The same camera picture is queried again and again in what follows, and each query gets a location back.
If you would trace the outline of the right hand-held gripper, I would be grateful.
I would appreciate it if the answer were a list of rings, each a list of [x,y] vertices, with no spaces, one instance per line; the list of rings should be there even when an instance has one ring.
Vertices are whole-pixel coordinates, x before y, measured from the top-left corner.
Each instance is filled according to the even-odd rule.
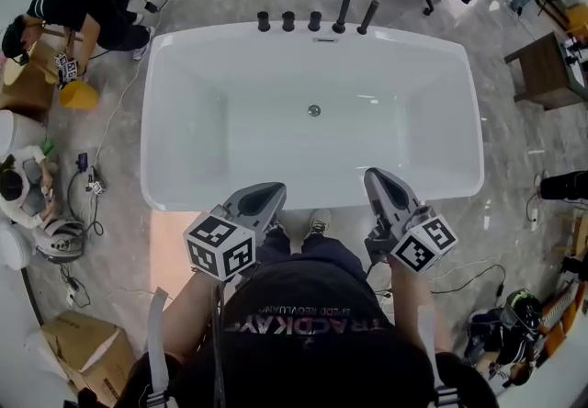
[[[364,174],[364,187],[378,223],[365,239],[373,263],[392,258],[413,273],[423,274],[458,244],[447,220],[431,206],[420,206],[411,187],[398,176],[370,167]],[[393,232],[387,210],[415,213]]]

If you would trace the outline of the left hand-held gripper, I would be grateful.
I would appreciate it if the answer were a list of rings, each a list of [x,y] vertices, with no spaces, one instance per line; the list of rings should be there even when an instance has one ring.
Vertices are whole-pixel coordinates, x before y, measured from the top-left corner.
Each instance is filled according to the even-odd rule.
[[[237,190],[209,212],[200,213],[184,230],[193,270],[227,281],[256,261],[260,240],[286,202],[286,185],[266,182]]]

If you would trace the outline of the person's left forearm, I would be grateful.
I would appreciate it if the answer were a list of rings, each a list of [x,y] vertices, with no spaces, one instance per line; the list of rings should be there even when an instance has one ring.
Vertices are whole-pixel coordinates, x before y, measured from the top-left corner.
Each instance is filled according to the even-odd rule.
[[[212,291],[219,282],[196,272],[164,310],[162,342],[164,352],[184,363],[198,349],[211,319]]]

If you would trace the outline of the person's right forearm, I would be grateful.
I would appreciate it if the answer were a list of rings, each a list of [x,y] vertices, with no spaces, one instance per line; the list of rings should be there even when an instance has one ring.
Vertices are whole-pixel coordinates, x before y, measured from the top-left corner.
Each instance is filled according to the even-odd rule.
[[[450,352],[453,342],[447,321],[435,304],[428,281],[413,273],[394,257],[388,258],[391,270],[394,324],[415,345],[425,349],[418,333],[418,309],[430,307],[435,314],[434,345],[436,353]]]

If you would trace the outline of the white bathtub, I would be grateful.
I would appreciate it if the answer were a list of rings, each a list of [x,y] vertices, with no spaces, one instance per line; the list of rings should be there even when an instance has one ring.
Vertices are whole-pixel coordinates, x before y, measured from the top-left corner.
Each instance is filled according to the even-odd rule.
[[[286,185],[290,210],[364,206],[370,167],[423,200],[481,190],[481,116],[461,45],[392,28],[362,36],[356,25],[285,32],[278,22],[154,39],[140,167],[152,208],[209,210],[265,182]]]

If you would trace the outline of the person's dark trousers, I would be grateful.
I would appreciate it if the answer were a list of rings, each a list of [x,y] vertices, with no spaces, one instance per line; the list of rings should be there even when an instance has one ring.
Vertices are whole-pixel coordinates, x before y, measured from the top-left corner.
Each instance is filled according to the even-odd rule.
[[[301,252],[292,253],[287,235],[269,231],[256,249],[256,258],[264,265],[294,260],[321,261],[338,266],[350,274],[365,276],[360,259],[340,241],[329,237],[304,240]]]

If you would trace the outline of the person's black shirt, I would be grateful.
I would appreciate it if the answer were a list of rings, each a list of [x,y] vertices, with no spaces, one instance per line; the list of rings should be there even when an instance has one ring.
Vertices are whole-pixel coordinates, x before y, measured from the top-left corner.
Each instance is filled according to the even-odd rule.
[[[225,304],[219,336],[166,360],[178,408],[428,408],[441,381],[460,408],[499,408],[457,356],[430,358],[385,316],[370,286],[302,257],[255,272]]]

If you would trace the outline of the black hand shower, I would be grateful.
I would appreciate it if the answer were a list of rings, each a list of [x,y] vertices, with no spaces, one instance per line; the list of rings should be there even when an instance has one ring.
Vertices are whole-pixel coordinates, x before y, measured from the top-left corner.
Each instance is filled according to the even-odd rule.
[[[356,28],[356,32],[362,36],[368,33],[369,25],[377,10],[379,9],[379,1],[372,0],[367,8],[366,14],[363,17],[361,24]]]

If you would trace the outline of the dark wooden cabinet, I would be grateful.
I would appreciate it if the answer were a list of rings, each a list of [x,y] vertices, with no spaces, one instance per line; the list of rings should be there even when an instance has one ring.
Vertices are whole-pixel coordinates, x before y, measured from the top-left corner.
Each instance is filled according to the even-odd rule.
[[[506,64],[519,62],[524,81],[523,91],[514,102],[530,102],[546,111],[588,103],[588,81],[584,71],[576,75],[563,39],[550,32],[525,47],[507,54]]]

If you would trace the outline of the grey headset rig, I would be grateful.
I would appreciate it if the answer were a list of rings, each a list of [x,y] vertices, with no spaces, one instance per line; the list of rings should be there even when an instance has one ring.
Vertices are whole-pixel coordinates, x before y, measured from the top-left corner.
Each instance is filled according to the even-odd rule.
[[[57,219],[33,231],[35,250],[53,264],[71,263],[85,253],[85,227],[77,220]]]

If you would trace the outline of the yellow bucket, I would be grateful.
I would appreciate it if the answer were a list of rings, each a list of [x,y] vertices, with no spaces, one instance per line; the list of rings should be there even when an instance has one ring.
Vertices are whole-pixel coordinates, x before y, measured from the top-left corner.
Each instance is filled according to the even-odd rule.
[[[74,80],[59,90],[59,103],[65,108],[90,110],[98,101],[98,92],[82,80]]]

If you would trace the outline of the cardboard box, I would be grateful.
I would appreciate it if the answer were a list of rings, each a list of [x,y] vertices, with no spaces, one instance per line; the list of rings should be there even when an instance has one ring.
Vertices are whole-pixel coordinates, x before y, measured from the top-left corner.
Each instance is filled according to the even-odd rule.
[[[113,408],[136,362],[126,332],[74,311],[62,312],[40,330],[71,384]]]

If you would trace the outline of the white upholstered seat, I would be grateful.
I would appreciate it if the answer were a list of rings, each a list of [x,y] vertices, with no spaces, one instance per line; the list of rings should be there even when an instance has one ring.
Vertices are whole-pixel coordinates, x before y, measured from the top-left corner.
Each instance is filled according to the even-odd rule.
[[[0,159],[29,145],[42,145],[46,135],[46,128],[36,120],[0,110]]]
[[[13,270],[27,267],[33,256],[33,247],[25,236],[10,223],[0,221],[0,265]]]

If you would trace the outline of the brown cardboard block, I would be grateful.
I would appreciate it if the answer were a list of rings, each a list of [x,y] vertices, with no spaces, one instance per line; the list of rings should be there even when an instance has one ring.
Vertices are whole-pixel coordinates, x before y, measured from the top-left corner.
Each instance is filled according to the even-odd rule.
[[[2,83],[0,109],[14,112],[45,112],[51,108],[54,85],[37,71],[23,73],[11,85]]]

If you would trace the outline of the light wooden stool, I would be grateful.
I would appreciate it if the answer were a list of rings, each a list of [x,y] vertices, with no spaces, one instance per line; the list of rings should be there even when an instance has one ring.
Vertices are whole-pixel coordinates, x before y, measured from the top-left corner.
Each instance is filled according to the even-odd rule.
[[[44,40],[38,40],[27,51],[25,58],[18,57],[15,61],[6,60],[3,74],[4,84],[14,84],[23,74],[42,74],[47,84],[55,85],[58,81],[54,62],[55,55],[56,50],[52,46]]]

